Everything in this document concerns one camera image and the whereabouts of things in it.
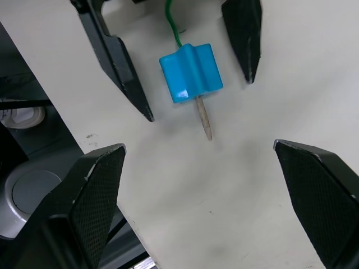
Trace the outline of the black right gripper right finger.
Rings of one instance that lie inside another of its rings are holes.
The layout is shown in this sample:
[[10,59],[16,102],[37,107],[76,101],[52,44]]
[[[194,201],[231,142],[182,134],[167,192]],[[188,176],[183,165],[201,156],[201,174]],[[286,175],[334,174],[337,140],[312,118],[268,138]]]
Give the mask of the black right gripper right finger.
[[335,153],[275,140],[292,207],[325,268],[358,268],[358,175]]

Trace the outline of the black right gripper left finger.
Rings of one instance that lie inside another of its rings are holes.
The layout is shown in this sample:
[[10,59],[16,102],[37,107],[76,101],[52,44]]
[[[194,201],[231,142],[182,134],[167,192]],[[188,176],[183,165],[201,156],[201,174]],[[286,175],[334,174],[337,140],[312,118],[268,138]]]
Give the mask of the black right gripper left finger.
[[1,268],[98,268],[117,207],[123,144],[83,155],[1,255]]

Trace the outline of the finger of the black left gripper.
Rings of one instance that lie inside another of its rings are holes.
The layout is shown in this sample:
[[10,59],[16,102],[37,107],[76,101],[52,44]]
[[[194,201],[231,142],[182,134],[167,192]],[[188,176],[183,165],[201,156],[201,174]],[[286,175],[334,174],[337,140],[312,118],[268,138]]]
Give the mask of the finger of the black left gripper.
[[246,82],[252,84],[261,57],[261,1],[225,1],[221,10],[234,54]]
[[124,42],[111,35],[103,19],[104,1],[74,0],[75,7],[102,70],[129,102],[150,122],[154,116]]

